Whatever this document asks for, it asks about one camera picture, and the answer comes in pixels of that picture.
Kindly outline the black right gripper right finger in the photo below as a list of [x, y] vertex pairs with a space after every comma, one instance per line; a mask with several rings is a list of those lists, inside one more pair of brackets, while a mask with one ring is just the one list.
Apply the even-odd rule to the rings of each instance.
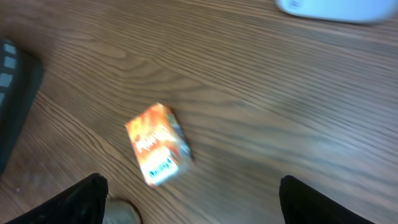
[[281, 178], [279, 198], [286, 224], [373, 224], [291, 175]]

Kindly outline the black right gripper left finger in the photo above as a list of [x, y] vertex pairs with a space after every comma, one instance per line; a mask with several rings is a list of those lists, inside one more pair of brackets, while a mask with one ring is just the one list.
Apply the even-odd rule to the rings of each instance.
[[6, 224], [102, 224], [108, 181], [94, 173]]

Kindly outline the orange white small box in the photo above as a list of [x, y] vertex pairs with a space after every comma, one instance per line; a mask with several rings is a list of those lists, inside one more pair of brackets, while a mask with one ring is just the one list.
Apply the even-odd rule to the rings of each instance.
[[155, 103], [125, 127], [148, 186], [157, 187], [192, 165], [190, 146], [169, 107]]

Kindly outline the green lid jar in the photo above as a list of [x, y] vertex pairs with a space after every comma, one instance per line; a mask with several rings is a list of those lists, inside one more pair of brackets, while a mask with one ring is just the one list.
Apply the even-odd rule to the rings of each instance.
[[122, 200], [106, 203], [102, 224], [141, 224], [141, 216], [136, 208]]

